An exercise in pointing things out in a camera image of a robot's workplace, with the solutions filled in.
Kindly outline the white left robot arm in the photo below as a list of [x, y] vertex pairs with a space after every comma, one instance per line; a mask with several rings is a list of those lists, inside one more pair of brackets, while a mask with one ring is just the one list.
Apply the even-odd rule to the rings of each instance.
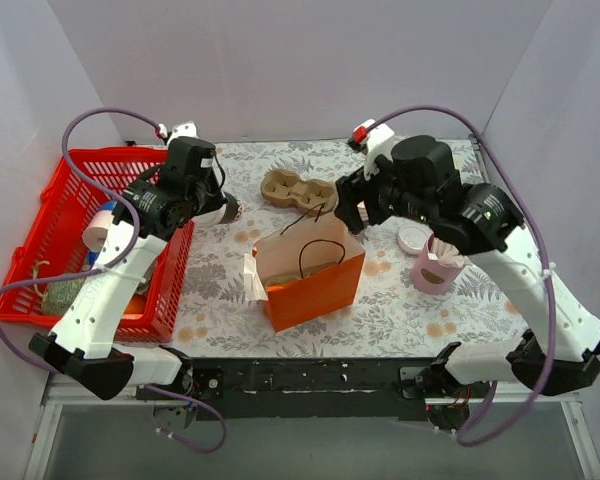
[[102, 400], [127, 386], [158, 385], [173, 400], [193, 386], [190, 359], [174, 349], [117, 345], [120, 320], [139, 284], [176, 231], [195, 217], [225, 219], [231, 197], [214, 172], [214, 144], [194, 122], [175, 126], [159, 168], [140, 174], [122, 191], [93, 268], [62, 318], [30, 350]]

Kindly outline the black paper coffee cup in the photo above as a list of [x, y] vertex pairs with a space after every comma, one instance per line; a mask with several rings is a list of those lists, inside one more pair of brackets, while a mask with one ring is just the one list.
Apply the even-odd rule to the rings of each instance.
[[242, 213], [240, 202], [231, 194], [226, 194], [226, 203], [219, 224], [230, 224], [236, 222]]

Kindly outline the white cup lid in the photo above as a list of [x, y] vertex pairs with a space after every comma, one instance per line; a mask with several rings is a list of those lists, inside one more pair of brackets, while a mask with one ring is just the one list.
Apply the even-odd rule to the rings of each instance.
[[219, 209], [210, 211], [205, 214], [197, 215], [193, 218], [196, 227], [207, 228], [220, 224], [226, 212], [226, 206], [223, 205]]

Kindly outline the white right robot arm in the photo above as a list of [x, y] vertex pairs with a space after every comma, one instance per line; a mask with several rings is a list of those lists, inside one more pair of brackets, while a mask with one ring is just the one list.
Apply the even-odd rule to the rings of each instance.
[[480, 268], [528, 325], [518, 339], [453, 342], [416, 375], [421, 390], [455, 397], [468, 385], [519, 381], [555, 396], [590, 386], [600, 373], [600, 319], [545, 259], [531, 223], [499, 187], [462, 181], [450, 147], [428, 135], [395, 141], [368, 120], [348, 141], [362, 167], [336, 182], [335, 216], [352, 234], [401, 217], [427, 225]]

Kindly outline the orange paper bag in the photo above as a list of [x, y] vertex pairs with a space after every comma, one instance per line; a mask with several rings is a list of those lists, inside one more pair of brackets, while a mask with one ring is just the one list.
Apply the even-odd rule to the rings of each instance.
[[[280, 332], [351, 305], [364, 260], [364, 248], [333, 213], [302, 216], [244, 255], [245, 299], [262, 302]], [[281, 274], [303, 279], [264, 288], [267, 279]]]

